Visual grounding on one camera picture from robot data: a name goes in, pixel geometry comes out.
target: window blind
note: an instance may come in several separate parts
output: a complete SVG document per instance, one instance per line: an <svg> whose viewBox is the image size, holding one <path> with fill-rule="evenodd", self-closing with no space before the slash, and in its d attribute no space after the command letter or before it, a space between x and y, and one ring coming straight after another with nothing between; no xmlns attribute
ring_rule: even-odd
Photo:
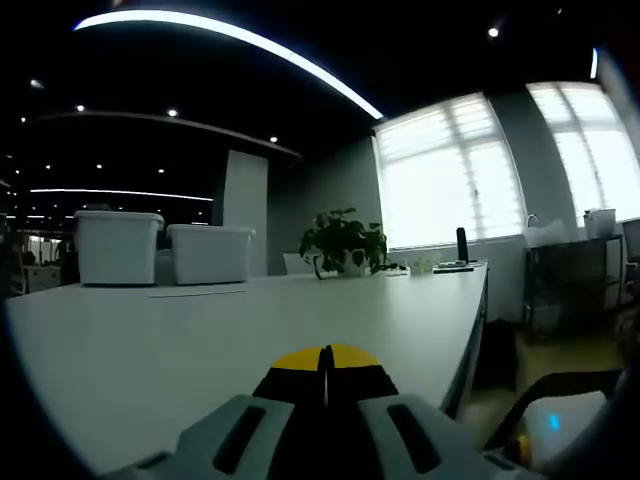
<svg viewBox="0 0 640 480"><path fill-rule="evenodd" d="M428 107L376 130L380 200L391 249L515 235L524 224L513 161L481 94Z"/></svg>
<svg viewBox="0 0 640 480"><path fill-rule="evenodd" d="M578 226L591 208L640 217L640 164L615 109L597 85L527 85L545 118L569 180Z"/></svg>

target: white table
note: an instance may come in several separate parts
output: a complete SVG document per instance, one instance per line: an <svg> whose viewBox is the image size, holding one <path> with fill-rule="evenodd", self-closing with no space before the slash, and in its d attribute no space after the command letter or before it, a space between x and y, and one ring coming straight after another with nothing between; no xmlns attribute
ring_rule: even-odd
<svg viewBox="0 0 640 480"><path fill-rule="evenodd" d="M400 392L440 406L465 355L486 267L420 277L254 280L216 287L56 288L8 301L34 392L96 473L159 450L235 394L251 394L281 356L364 348Z"/></svg>

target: green plant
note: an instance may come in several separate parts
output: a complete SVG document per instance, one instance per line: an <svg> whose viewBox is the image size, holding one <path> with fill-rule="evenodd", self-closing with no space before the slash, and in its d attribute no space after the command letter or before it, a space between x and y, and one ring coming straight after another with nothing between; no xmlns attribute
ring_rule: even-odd
<svg viewBox="0 0 640 480"><path fill-rule="evenodd" d="M369 230L357 220L348 220L346 215L355 213L355 208L331 210L319 213L313 220L313 227L304 232L298 253L305 257L312 250L316 276L318 258L322 256L322 269L330 272L344 272L345 256L348 252L358 267L368 261L371 273L382 270L387 261L387 237L380 230L379 223L370 223Z"/></svg>

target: ceiling light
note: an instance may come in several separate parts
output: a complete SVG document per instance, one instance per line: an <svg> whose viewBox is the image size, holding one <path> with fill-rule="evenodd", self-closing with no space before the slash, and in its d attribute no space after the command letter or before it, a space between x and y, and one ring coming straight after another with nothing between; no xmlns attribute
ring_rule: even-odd
<svg viewBox="0 0 640 480"><path fill-rule="evenodd" d="M596 78L596 72L598 71L598 50L593 49L593 54L591 55L591 73L589 74L590 78Z"/></svg>
<svg viewBox="0 0 640 480"><path fill-rule="evenodd" d="M85 188L37 188L30 190L31 193L119 193L123 195L146 195L150 197L182 198L184 200L202 200L213 202L213 198L190 197L188 195L171 195L168 193L130 192L127 190L90 190Z"/></svg>
<svg viewBox="0 0 640 480"><path fill-rule="evenodd" d="M243 42L250 43L256 47L262 48L268 52L273 53L289 62L297 65L298 67L306 70L310 74L319 78L326 84L333 87L342 95L347 97L353 103L362 108L365 112L378 120L382 117L382 114L376 110L369 102L358 95L356 92L347 87L344 83L331 75L326 70L323 70L316 64L310 62L304 57L301 57L297 53L289 50L282 45L273 42L260 35L256 35L244 28L236 27L229 23L214 20L212 18L201 17L198 15L191 15L188 13L170 12L163 10L125 10L119 12L103 13L102 15L96 15L95 17L89 17L81 21L74 30L80 30L82 28L93 27L96 25L104 25L106 23L115 22L131 22L131 21L146 21L146 22L162 22L162 23L174 23L178 25L187 25L195 28L202 28L211 32L221 33L230 37L236 38Z"/></svg>

